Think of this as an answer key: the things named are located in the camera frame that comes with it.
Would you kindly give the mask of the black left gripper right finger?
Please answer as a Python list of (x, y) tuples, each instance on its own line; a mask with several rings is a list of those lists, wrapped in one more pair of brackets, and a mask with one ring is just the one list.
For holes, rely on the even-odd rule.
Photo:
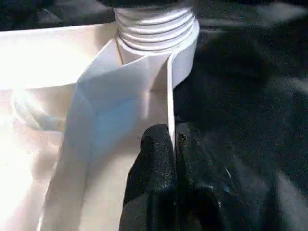
[(175, 137), (180, 230), (242, 230), (239, 194), (203, 134), (193, 124), (181, 123)]

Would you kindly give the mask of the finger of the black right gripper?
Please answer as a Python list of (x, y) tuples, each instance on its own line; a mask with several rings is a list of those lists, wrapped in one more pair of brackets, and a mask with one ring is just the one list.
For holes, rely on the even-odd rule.
[(175, 0), (100, 0), (100, 2), (113, 8), (167, 6), (176, 3)]

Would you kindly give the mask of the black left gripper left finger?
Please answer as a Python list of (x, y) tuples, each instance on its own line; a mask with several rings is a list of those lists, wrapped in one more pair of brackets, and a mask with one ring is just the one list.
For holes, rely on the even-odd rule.
[(176, 231), (178, 190), (168, 127), (149, 127), (127, 177), (122, 209), (124, 231)]

